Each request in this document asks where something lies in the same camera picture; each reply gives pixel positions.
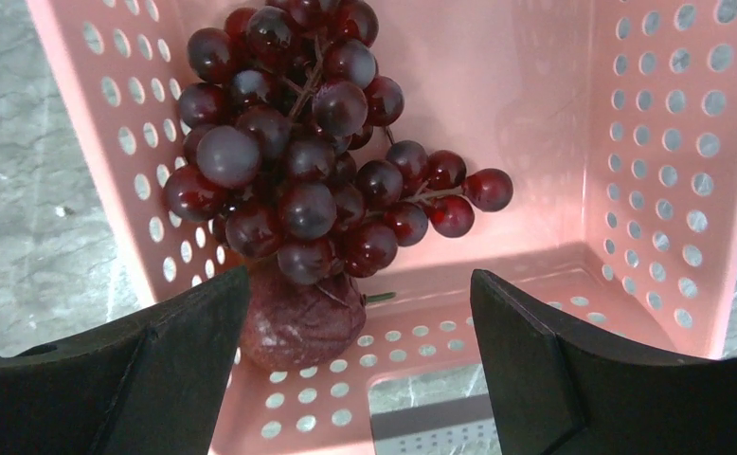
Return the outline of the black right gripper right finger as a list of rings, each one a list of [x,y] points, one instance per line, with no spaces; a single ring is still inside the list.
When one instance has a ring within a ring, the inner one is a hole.
[[[505,454],[737,454],[737,357],[605,331],[486,270],[470,303]]]

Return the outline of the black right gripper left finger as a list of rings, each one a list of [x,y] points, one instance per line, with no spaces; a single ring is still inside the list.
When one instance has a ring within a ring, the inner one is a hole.
[[[231,269],[71,337],[0,356],[0,454],[205,454],[250,300]]]

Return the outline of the dark red date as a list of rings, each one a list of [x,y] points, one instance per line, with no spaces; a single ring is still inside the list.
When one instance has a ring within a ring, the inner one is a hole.
[[[242,356],[271,372],[317,367],[336,360],[359,338],[369,302],[355,278],[341,273],[316,284],[289,281],[275,260],[248,268],[251,299],[239,348]]]

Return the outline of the dark red grape bunch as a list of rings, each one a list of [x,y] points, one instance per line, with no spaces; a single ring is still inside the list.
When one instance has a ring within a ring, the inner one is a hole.
[[[269,277],[312,285],[370,277],[430,228],[458,238],[477,212],[506,208],[510,176],[470,172],[449,150],[391,139],[380,157],[356,162],[404,110],[401,86],[373,54],[378,33],[364,1],[268,1],[194,31],[197,82],[178,99],[188,132],[166,209],[210,223]]]

